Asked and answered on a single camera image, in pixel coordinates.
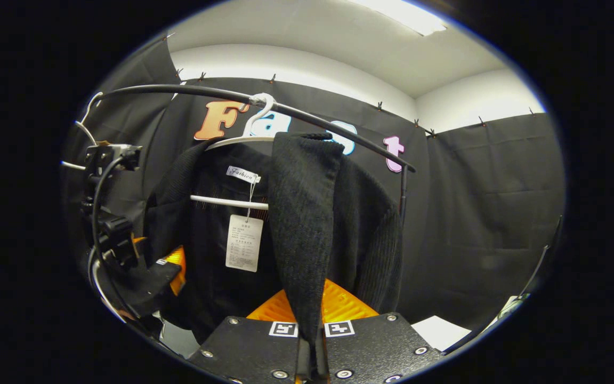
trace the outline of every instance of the white wall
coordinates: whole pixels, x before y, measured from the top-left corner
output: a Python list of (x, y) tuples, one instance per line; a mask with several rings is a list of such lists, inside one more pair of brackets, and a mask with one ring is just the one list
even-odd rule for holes
[(536, 114), (544, 107), (511, 70), (468, 76), (416, 99), (418, 123), (436, 133), (483, 121)]
[(271, 79), (308, 85), (377, 106), (409, 121), (417, 118), (416, 100), (375, 76), (314, 53), (278, 46), (219, 44), (171, 53), (182, 80), (200, 77)]

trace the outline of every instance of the black metal plate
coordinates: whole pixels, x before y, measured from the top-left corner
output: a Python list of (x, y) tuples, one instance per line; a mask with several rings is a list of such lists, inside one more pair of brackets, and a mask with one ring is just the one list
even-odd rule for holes
[[(229, 323), (232, 318), (238, 323)], [(227, 317), (189, 361), (211, 374), (243, 384), (294, 384), (299, 338), (271, 336), (272, 324)], [(205, 357), (205, 351), (212, 357)], [(276, 370), (288, 376), (277, 379), (273, 376)]]
[[(390, 315), (397, 318), (387, 320)], [(351, 326), (332, 324), (325, 325), (334, 326), (326, 332), (331, 384), (379, 384), (394, 376), (404, 379), (443, 357), (397, 312), (352, 320)], [(422, 347), (427, 351), (417, 355), (415, 351)], [(341, 370), (349, 370), (352, 375), (341, 379), (337, 377)]]

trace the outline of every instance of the knit sleeve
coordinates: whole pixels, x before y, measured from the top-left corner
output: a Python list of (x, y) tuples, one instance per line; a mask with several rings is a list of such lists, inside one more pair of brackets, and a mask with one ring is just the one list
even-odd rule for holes
[(373, 232), (358, 276), (358, 296), (380, 313), (397, 308), (402, 273), (400, 240), (400, 217), (391, 207)]

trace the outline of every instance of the white plastic hanger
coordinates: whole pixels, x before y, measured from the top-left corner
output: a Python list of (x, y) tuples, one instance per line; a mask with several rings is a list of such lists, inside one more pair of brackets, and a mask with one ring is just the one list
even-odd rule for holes
[[(253, 105), (257, 105), (260, 102), (264, 102), (265, 106), (256, 115), (251, 116), (251, 118), (248, 119), (248, 122), (246, 122), (246, 126), (243, 129), (243, 135), (238, 138), (232, 138), (232, 139), (219, 141), (207, 147), (205, 151), (209, 151), (209, 150), (212, 150), (213, 148), (219, 148), (222, 146), (228, 146), (229, 144), (247, 143), (250, 141), (273, 141), (273, 137), (252, 136), (251, 128), (253, 128), (254, 122), (261, 119), (262, 117), (265, 117), (266, 114), (268, 114), (268, 112), (271, 111), (271, 108), (273, 108), (276, 105), (276, 100), (270, 94), (256, 94), (256, 95), (253, 95), (249, 101)], [(197, 195), (191, 195), (191, 200), (195, 202), (220, 204), (224, 206), (246, 207), (247, 209), (260, 209), (263, 211), (269, 210), (269, 205), (265, 203), (241, 202), (238, 200), (217, 199), (215, 197), (205, 197), (205, 196), (197, 196)]]

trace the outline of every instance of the black metal rod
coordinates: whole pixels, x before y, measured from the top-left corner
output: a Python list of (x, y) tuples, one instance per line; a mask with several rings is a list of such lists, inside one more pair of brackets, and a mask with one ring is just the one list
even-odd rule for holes
[[(126, 94), (150, 94), (150, 93), (172, 93), (172, 94), (189, 94), (189, 95), (204, 95), (205, 97), (215, 97), (222, 98), (225, 100), (232, 100), (237, 102), (243, 102), (245, 104), (249, 103), (251, 99), (251, 95), (242, 94), (234, 91), (227, 90), (219, 90), (217, 88), (210, 87), (198, 87), (194, 85), (170, 85), (170, 84), (153, 84), (153, 85), (136, 85), (134, 87), (125, 87), (120, 88), (114, 91), (107, 92), (99, 97), (94, 99), (95, 102), (98, 100), (103, 100), (109, 97), (116, 97), (117, 95), (126, 95)], [(289, 107), (287, 105), (276, 103), (276, 106), (271, 108), (273, 111), (280, 112), (281, 114), (295, 117), (296, 119), (300, 119), (304, 122), (309, 122), (310, 124), (314, 124), (323, 129), (332, 131), (333, 133), (337, 133), (344, 138), (350, 139), (355, 143), (358, 143), (366, 148), (378, 153), (379, 155), (384, 156), (385, 158), (389, 158), (390, 160), (402, 165), (402, 167), (408, 167), (410, 171), (416, 172), (416, 168), (413, 165), (407, 163), (407, 161), (402, 160), (398, 156), (393, 155), (389, 151), (384, 148), (377, 146), (372, 141), (368, 139), (362, 138), (357, 134), (351, 133), (350, 131), (337, 126), (329, 121), (322, 119), (321, 117), (314, 116), (312, 114), (308, 114), (307, 112), (301, 111), (299, 109), (295, 109), (293, 107)]]
[(407, 211), (407, 166), (402, 166), (402, 192), (399, 197), (399, 217), (404, 226), (404, 216)]

